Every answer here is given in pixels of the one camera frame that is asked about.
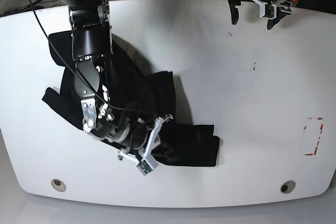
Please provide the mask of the black T-shirt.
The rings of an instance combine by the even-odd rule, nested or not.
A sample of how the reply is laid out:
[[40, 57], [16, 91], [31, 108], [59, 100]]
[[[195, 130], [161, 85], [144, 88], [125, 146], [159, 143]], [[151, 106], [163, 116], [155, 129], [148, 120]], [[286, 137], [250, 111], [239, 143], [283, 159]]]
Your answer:
[[[58, 66], [65, 68], [61, 88], [56, 92], [47, 88], [42, 100], [68, 123], [82, 130], [83, 114], [79, 95], [75, 91], [72, 73], [70, 31], [49, 35], [51, 57]], [[172, 72], [162, 71], [144, 75], [127, 53], [115, 42], [112, 44], [112, 96], [118, 107], [114, 121], [120, 118], [142, 118], [176, 115], [176, 92]], [[154, 149], [153, 157], [168, 166], [214, 167], [220, 139], [214, 135], [213, 125], [189, 125], [175, 119], [164, 123], [161, 144]]]

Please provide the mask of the red tape rectangle marking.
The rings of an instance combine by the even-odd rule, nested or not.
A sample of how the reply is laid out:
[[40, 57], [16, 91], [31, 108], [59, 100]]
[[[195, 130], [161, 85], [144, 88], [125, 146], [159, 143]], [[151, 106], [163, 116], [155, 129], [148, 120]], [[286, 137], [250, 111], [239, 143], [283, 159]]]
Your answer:
[[314, 156], [321, 140], [324, 118], [307, 117], [303, 128], [302, 153], [304, 156]]

